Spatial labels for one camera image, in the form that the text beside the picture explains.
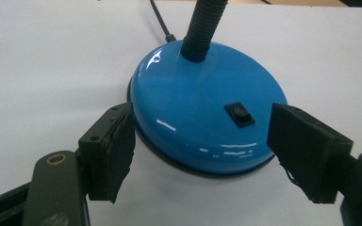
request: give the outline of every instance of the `wooden floor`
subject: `wooden floor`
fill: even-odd
[[[160,1],[180,1],[180,0],[160,0]],[[251,4],[266,4],[269,2],[274,5],[289,5],[289,6],[311,6],[311,7],[346,7],[345,4],[338,0],[228,0],[229,3],[251,3]]]

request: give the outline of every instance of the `table surface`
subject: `table surface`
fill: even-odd
[[[182,39],[194,4],[158,2]],[[228,4],[213,38],[262,64],[290,105],[354,141],[362,153],[362,8]],[[140,60],[164,44],[149,1],[0,1],[0,194],[30,181],[46,154],[77,149],[125,102]],[[137,138],[117,202],[89,202],[92,225],[341,225],[311,203],[275,158],[209,179],[160,160]]]

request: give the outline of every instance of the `white tabletop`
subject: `white tabletop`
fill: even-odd
[[[194,4],[157,3],[178,39]],[[295,105],[362,153],[362,8],[229,4],[213,39],[262,64]],[[0,194],[30,181],[46,154],[77,149],[125,102],[140,60],[164,44],[149,1],[0,1]],[[92,225],[341,225],[311,203],[275,158],[230,179],[163,162],[137,138],[117,202],[89,202]]]

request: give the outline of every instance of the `glossy blue surface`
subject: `glossy blue surface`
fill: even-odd
[[[272,76],[254,60],[211,43],[206,60],[179,54],[182,41],[158,47],[130,84],[137,126],[173,161],[203,173],[237,174],[273,156],[266,145],[272,103],[287,103]],[[241,102],[255,124],[238,128],[224,109]]]

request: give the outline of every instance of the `corrugated black tube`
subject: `corrugated black tube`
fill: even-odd
[[[190,20],[181,55],[193,62],[205,60],[210,42],[228,0],[198,0]]]

